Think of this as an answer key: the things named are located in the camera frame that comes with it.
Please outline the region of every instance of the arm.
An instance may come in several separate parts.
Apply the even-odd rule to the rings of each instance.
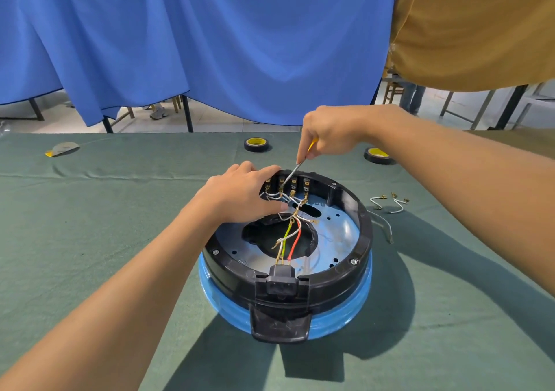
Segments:
[[[278,166],[211,178],[177,218],[0,378],[0,390],[136,390],[204,245],[223,222],[277,213],[258,194]]]
[[[555,296],[555,161],[406,113],[396,105],[320,107],[297,160],[383,149],[469,231]]]

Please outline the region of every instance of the screwdriver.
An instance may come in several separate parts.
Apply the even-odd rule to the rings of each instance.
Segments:
[[[314,140],[310,143],[309,149],[308,149],[308,151],[306,152],[307,154],[309,153],[309,151],[310,151],[310,149],[312,148],[312,146],[313,146],[314,144],[316,144],[316,141],[318,141],[318,137],[314,138]],[[302,163],[304,163],[304,160],[303,160],[301,163],[299,163],[299,164],[295,167],[295,169],[293,169],[293,170],[291,171],[291,173],[289,173],[289,176],[288,176],[287,178],[285,178],[284,183],[281,184],[282,186],[285,186],[285,184],[288,183],[289,179],[291,179],[291,177],[293,177],[293,175],[295,174],[295,172],[299,170],[299,167],[301,167]]]

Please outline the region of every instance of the mustard yellow cloth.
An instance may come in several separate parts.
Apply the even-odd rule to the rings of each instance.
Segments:
[[[461,92],[553,79],[555,0],[397,0],[391,66]]]

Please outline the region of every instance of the black plastic handle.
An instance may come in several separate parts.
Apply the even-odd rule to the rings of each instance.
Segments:
[[[312,314],[295,319],[276,319],[249,305],[250,328],[253,337],[264,343],[294,344],[309,338]]]

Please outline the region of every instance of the electrical tape roll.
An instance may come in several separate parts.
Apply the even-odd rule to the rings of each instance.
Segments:
[[[364,158],[368,160],[368,162],[376,163],[376,164],[395,163],[395,160],[393,160],[387,153],[376,148],[369,148],[364,150]]]
[[[266,138],[253,137],[245,140],[245,150],[253,153],[263,153],[268,151],[269,148],[270,143],[266,140]]]

